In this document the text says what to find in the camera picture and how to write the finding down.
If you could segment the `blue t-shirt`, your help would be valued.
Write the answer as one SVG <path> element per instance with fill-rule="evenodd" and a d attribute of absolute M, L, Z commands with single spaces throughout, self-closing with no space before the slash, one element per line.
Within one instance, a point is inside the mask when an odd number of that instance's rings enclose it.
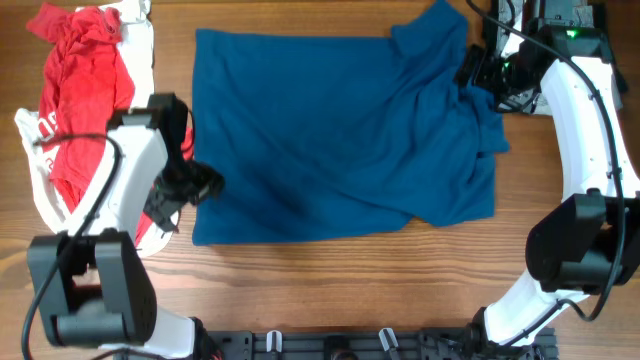
<path fill-rule="evenodd" d="M 195 33 L 195 157 L 222 193 L 192 240 L 306 242 L 495 211 L 508 150 L 490 93 L 454 78 L 466 18 L 444 1 L 387 37 Z"/>

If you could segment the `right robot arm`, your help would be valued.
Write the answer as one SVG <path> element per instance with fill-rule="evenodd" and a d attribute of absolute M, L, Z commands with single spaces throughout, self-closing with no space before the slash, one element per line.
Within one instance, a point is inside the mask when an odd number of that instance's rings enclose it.
<path fill-rule="evenodd" d="M 620 130 L 615 59 L 606 33 L 572 1 L 525 1 L 509 21 L 482 13 L 484 46 L 472 46 L 456 80 L 494 96 L 503 113 L 533 112 L 543 99 L 562 164 L 561 204 L 527 238 L 526 268 L 498 301 L 480 309 L 449 346 L 464 357 L 521 357 L 565 309 L 612 290 L 639 266 L 639 179 Z"/>

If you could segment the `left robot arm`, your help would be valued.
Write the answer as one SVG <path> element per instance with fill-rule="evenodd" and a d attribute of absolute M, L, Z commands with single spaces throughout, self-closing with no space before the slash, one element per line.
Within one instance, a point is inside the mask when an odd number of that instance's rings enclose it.
<path fill-rule="evenodd" d="M 158 306 L 134 244 L 142 215 L 173 231 L 172 215 L 225 185 L 212 167 L 183 156 L 192 118 L 185 102 L 158 93 L 144 108 L 114 111 L 104 132 L 80 136 L 105 149 L 63 229 L 34 237 L 27 250 L 34 297 L 22 326 L 24 358 L 32 356 L 36 317 L 53 346 L 101 348 L 121 359 L 223 358 L 199 319 Z"/>

